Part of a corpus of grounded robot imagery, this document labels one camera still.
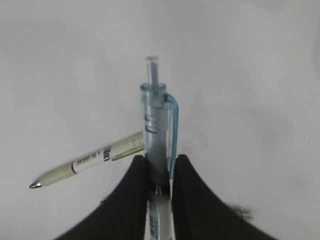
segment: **white pen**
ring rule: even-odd
[[[77,158],[72,162],[68,162],[63,166],[45,173],[34,181],[29,188],[36,189],[54,184],[108,160],[115,161],[140,152],[143,149],[144,133],[141,131],[125,140],[117,142],[116,144],[112,144],[97,152]]]

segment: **pen grip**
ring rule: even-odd
[[[42,186],[47,186],[63,179],[69,178],[75,174],[76,173],[72,170],[72,163],[69,162],[40,177],[39,181]]]

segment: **metal pen tip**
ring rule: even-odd
[[[36,189],[36,188],[40,188],[41,187],[41,183],[39,182],[39,180],[34,181],[29,188],[30,189]]]

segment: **pen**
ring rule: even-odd
[[[77,158],[72,162],[68,162],[67,164],[45,173],[34,181],[29,188],[36,189],[54,184],[108,160],[115,161],[143,149],[144,134],[141,131],[116,144],[112,144],[94,153]]]
[[[151,240],[171,240],[170,178],[178,137],[178,104],[158,82],[159,59],[146,58],[148,83],[140,86],[144,113],[144,152],[148,162],[148,209]]]

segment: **white surface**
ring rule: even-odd
[[[0,237],[53,239],[130,159],[42,173],[142,129],[144,58],[179,103],[178,153],[279,240],[320,238],[320,2],[0,1]]]

